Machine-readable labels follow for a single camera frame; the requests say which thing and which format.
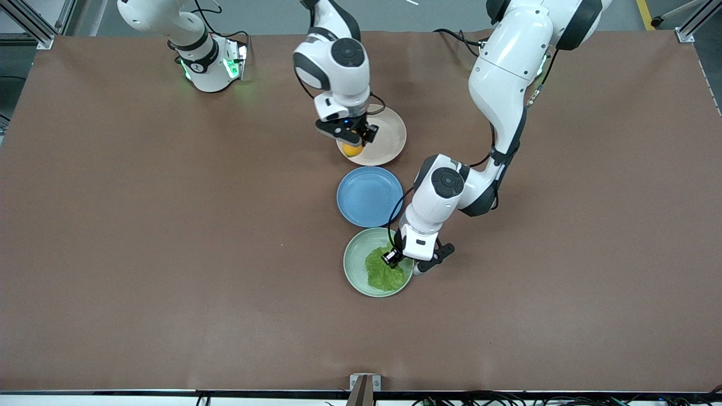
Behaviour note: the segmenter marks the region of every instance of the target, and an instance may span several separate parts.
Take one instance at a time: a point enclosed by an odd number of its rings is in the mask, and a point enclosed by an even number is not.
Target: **yellow lemon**
[[[353,145],[348,145],[344,142],[344,144],[341,146],[341,151],[343,151],[344,155],[346,155],[347,157],[353,158],[356,155],[360,154],[361,151],[363,151],[363,145],[354,147]]]

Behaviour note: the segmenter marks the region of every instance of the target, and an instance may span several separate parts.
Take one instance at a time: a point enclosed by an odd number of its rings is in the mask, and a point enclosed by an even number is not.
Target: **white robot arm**
[[[301,0],[311,14],[308,35],[293,51],[299,79],[323,90],[313,99],[317,130],[352,146],[373,142],[366,121],[371,95],[368,54],[359,25],[334,0]]]
[[[246,44],[208,33],[193,13],[181,12],[188,0],[118,0],[118,11],[134,29],[170,38],[186,77],[200,91],[218,92],[243,74]]]
[[[396,264],[404,256],[426,272],[453,253],[451,244],[434,249],[444,221],[454,210],[475,217],[489,212],[504,173],[519,148],[526,122],[524,91],[534,81],[549,45],[572,50],[596,29],[611,0],[487,0],[492,24],[499,22],[469,78],[469,93],[497,132],[484,170],[445,155],[424,161],[414,196],[399,221],[394,249],[384,256]]]

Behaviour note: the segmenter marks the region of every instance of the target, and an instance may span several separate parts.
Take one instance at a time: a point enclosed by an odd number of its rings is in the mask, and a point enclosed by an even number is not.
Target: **black cable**
[[[303,83],[303,81],[301,80],[301,77],[298,76],[298,72],[296,72],[296,69],[293,69],[293,72],[296,73],[296,79],[298,79],[298,82],[301,84],[301,87],[303,87],[303,90],[306,92],[308,97],[313,99],[313,95],[311,94],[311,92],[308,91],[308,88],[306,87],[306,84]]]
[[[391,210],[391,214],[388,215],[388,223],[386,223],[386,232],[388,233],[388,241],[391,242],[391,246],[394,247],[397,251],[401,251],[401,249],[396,246],[396,244],[393,242],[393,238],[391,237],[391,223],[393,223],[393,215],[396,214],[396,209],[399,208],[399,205],[404,201],[404,198],[406,196],[408,196],[412,190],[414,190],[414,188],[410,187],[409,190],[404,192],[404,194],[401,196],[399,201],[396,202],[396,206],[393,207],[393,210]]]
[[[474,55],[474,56],[476,56],[476,57],[478,58],[478,57],[479,57],[479,54],[476,53],[476,52],[474,52],[473,49],[471,49],[471,46],[469,46],[469,42],[466,40],[466,37],[464,37],[464,32],[463,32],[462,30],[459,30],[459,31],[458,31],[458,34],[461,35],[461,40],[464,42],[464,45],[466,46],[466,49],[468,49],[469,52],[471,52],[472,55]]]
[[[549,77],[549,72],[552,71],[552,66],[554,66],[554,60],[557,58],[557,53],[559,53],[559,49],[554,50],[554,55],[552,55],[552,61],[549,63],[549,68],[547,69],[547,73],[544,75],[544,78],[541,80],[541,85],[543,85],[547,81],[547,77]]]
[[[445,28],[439,28],[438,30],[433,30],[433,32],[434,32],[434,33],[445,33],[445,34],[449,34],[449,35],[451,35],[452,37],[456,38],[457,40],[463,41],[463,42],[465,42],[465,43],[468,44],[468,45],[479,46],[479,43],[481,42],[481,41],[479,41],[479,42],[473,42],[473,41],[467,40],[466,38],[459,36],[459,34],[455,33],[454,31],[452,31],[452,30],[447,30],[447,29],[445,29]]]
[[[222,8],[220,5],[218,6],[218,10],[217,10],[217,11],[216,11],[216,10],[209,10],[209,9],[201,8],[201,5],[200,5],[200,3],[198,2],[198,0],[193,0],[193,1],[196,3],[196,7],[197,7],[197,8],[196,8],[195,10],[193,10],[192,12],[193,12],[193,13],[194,13],[194,12],[198,12],[198,13],[201,15],[201,18],[203,19],[203,23],[205,23],[205,25],[208,27],[208,31],[210,31],[211,33],[213,33],[213,34],[215,34],[215,35],[220,35],[220,36],[226,37],[226,38],[227,38],[227,37],[232,37],[232,36],[238,35],[238,34],[244,34],[244,35],[245,35],[245,38],[246,38],[246,40],[245,40],[246,43],[247,43],[248,45],[251,44],[251,36],[250,36],[246,31],[241,30],[241,31],[236,31],[235,33],[231,33],[231,34],[221,34],[221,33],[219,33],[218,31],[216,31],[216,30],[211,26],[211,23],[208,22],[208,19],[206,18],[206,15],[205,15],[204,12],[209,12],[209,13],[214,13],[214,14],[221,14],[221,13],[223,12],[223,8]]]
[[[200,13],[201,18],[203,19],[203,22],[206,24],[206,26],[211,31],[211,33],[214,33],[215,35],[220,35],[216,30],[213,29],[213,27],[211,27],[210,23],[208,22],[208,19],[206,18],[206,15],[203,13],[203,10],[205,10],[205,9],[201,8],[201,5],[198,2],[198,0],[193,0],[193,1],[196,2],[196,8],[198,9],[198,12]]]
[[[492,148],[493,148],[496,145],[496,129],[494,128],[494,124],[491,124],[491,122],[489,122],[489,125],[492,127]],[[487,162],[489,160],[490,156],[491,156],[490,154],[487,154],[487,156],[484,157],[484,159],[480,160],[479,162],[477,162],[473,165],[469,165],[469,167],[475,168],[475,167]]]
[[[195,9],[191,11],[191,13],[198,13],[198,12],[206,12],[206,13],[213,13],[213,14],[221,14],[223,12],[223,8],[221,6],[218,6],[218,10],[211,10],[211,9]]]
[[[381,102],[381,108],[379,108],[377,111],[373,111],[371,113],[367,113],[369,116],[373,116],[374,114],[379,114],[380,112],[384,111],[386,109],[386,102],[383,101],[382,98],[378,97],[377,95],[374,95],[373,92],[371,92],[371,97],[375,98],[379,102]]]

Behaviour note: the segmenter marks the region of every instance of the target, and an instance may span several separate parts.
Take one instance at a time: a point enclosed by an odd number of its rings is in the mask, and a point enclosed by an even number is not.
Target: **yellow tape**
[[[649,14],[649,7],[647,7],[647,1],[637,0],[637,8],[639,9],[639,15],[642,16],[644,28],[647,31],[654,31],[654,27],[652,27],[652,14]]]

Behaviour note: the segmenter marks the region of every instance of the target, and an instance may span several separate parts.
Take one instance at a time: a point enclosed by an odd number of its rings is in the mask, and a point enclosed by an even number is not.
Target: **green led light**
[[[227,59],[223,59],[223,62],[225,63],[226,70],[228,71],[228,76],[231,79],[235,79],[238,77],[238,64],[236,64],[233,60],[229,61]]]

